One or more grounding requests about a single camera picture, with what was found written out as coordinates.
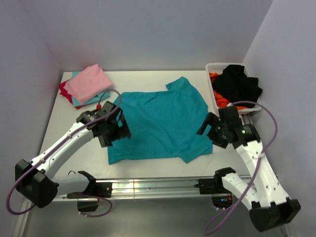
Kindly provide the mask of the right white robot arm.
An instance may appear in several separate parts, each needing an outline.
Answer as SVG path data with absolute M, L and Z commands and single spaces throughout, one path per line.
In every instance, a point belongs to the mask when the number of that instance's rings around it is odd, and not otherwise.
M 232 144 L 251 176 L 248 183 L 237 172 L 226 167 L 215 171 L 213 178 L 200 179 L 196 187 L 201 194 L 230 193 L 237 202 L 225 210 L 232 214 L 242 203 L 249 211 L 250 220 L 259 232 L 290 223 L 301 210 L 297 199 L 292 199 L 282 187 L 265 154 L 266 146 L 252 124 L 243 124 L 236 106 L 209 112 L 197 131 L 202 135 L 207 126 L 207 137 L 215 146 L 226 148 Z

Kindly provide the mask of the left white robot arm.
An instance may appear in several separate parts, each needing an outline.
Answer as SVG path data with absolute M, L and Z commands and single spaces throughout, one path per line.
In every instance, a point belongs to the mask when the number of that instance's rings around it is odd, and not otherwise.
M 86 171 L 56 177 L 57 171 L 82 146 L 98 138 L 100 146 L 130 138 L 123 110 L 106 102 L 101 108 L 79 115 L 69 130 L 50 148 L 31 161 L 20 160 L 15 166 L 15 189 L 36 207 L 48 206 L 57 196 L 78 193 L 91 197 L 96 192 L 96 178 Z

